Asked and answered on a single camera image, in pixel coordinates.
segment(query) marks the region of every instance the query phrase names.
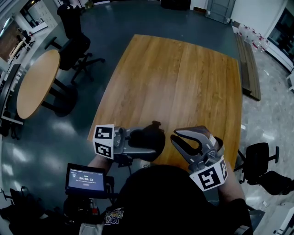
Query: wooden bench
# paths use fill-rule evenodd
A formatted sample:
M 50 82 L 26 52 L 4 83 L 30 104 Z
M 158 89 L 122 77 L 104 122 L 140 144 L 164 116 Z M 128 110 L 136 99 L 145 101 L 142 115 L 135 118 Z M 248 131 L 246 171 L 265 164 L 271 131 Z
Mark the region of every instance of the wooden bench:
M 241 63 L 243 94 L 260 101 L 260 83 L 251 45 L 244 42 L 238 34 L 236 34 L 236 40 Z

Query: desk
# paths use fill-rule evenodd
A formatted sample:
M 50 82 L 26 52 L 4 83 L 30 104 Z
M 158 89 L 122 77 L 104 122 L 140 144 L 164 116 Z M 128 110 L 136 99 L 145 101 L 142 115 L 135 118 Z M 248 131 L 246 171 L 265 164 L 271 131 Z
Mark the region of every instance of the desk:
M 205 125 L 224 140 L 225 159 L 234 168 L 241 109 L 237 60 L 190 43 L 135 35 L 113 72 L 88 140 L 98 124 L 128 128 L 160 121 L 166 142 L 154 163 L 187 170 L 170 135 L 176 128 Z
M 19 44 L 17 44 L 16 48 L 9 54 L 9 58 L 12 59 L 17 54 L 20 47 L 24 44 L 24 41 L 25 40 L 23 40 L 23 41 L 19 42 Z
M 13 123 L 23 125 L 23 122 L 21 122 L 19 120 L 15 120 L 10 117 L 4 116 L 4 111 L 6 108 L 7 101 L 8 101 L 9 93 L 13 89 L 12 83 L 17 79 L 19 72 L 21 74 L 20 76 L 22 76 L 25 71 L 22 70 L 22 67 L 20 66 L 20 64 L 14 64 L 12 66 L 12 69 L 8 74 L 8 78 L 2 88 L 2 92 L 0 95 L 0 109 L 1 109 L 1 119 L 5 119 L 5 120 L 8 120 Z
M 55 79 L 60 64 L 60 55 L 57 50 L 49 50 L 41 55 L 28 70 L 23 78 L 17 96 L 17 113 L 22 119 L 32 116 L 40 105 L 45 106 L 65 116 L 75 106 L 77 90 L 73 86 L 66 86 Z M 63 92 L 52 87 L 56 84 Z M 48 93 L 54 95 L 57 100 L 54 105 L 47 103 L 45 98 Z

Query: gray floor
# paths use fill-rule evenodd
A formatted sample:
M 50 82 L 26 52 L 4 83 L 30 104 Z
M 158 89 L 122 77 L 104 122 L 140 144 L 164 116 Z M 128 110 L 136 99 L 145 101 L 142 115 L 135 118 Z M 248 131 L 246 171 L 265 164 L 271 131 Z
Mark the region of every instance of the gray floor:
M 166 10 L 158 2 L 116 2 L 95 6 L 81 16 L 81 24 L 84 34 L 91 39 L 89 51 L 93 58 L 106 59 L 105 64 L 97 63 L 90 68 L 95 81 L 91 83 L 83 75 L 78 77 L 79 99 L 70 115 L 58 118 L 51 110 L 41 107 L 25 121 L 20 141 L 3 138 L 4 189 L 25 185 L 43 199 L 47 208 L 63 205 L 67 163 L 87 165 L 94 157 L 92 143 L 87 141 L 88 132 L 111 75 L 134 34 L 177 39 L 238 57 L 230 26 L 193 11 Z M 59 25 L 36 51 L 28 67 L 44 53 L 45 43 L 53 36 L 57 36 L 61 45 L 67 40 Z M 68 84 L 73 73 L 73 70 L 60 70 L 57 78 Z M 135 162 L 132 170 L 138 166 L 139 162 Z M 113 165 L 110 175 L 115 176 L 115 191 L 118 192 L 129 172 L 127 168 Z M 109 202 L 100 200 L 98 205 L 103 211 Z
M 289 73 L 268 54 L 254 53 L 254 56 L 260 78 L 261 101 L 256 102 L 243 96 L 240 151 L 245 153 L 245 147 L 267 142 L 272 156 L 275 154 L 275 147 L 279 146 L 279 162 L 269 162 L 269 170 L 294 179 L 294 93 L 288 91 L 286 77 Z M 272 196 L 259 185 L 244 183 L 242 188 L 246 203 L 265 211 L 256 235 L 261 234 L 268 225 L 268 219 L 277 205 L 294 202 L 294 192 L 286 196 Z

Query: plastic bottle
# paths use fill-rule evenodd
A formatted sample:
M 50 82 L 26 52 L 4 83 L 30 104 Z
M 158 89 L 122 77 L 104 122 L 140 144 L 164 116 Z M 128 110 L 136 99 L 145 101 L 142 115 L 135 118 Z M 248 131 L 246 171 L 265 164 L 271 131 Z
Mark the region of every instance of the plastic bottle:
M 247 40 L 245 40 L 248 43 L 252 43 L 254 40 L 258 39 L 257 34 L 254 29 L 249 33 Z
M 269 46 L 268 40 L 263 40 L 263 43 L 261 44 L 261 51 L 266 51 Z
M 250 33 L 250 28 L 246 25 L 242 25 L 239 27 L 239 32 L 238 34 L 241 36 L 243 40 L 246 40 L 248 37 L 248 34 Z
M 262 45 L 262 40 L 263 37 L 259 36 L 258 38 L 255 38 L 252 42 L 252 46 L 255 50 L 260 50 L 261 51 L 261 45 Z

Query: small monitor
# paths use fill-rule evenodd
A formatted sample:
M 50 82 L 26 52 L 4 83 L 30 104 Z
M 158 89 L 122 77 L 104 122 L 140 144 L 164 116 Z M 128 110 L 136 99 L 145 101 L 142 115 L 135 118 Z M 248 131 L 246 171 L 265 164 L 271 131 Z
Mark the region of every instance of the small monitor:
M 92 198 L 106 195 L 105 169 L 68 164 L 65 193 Z

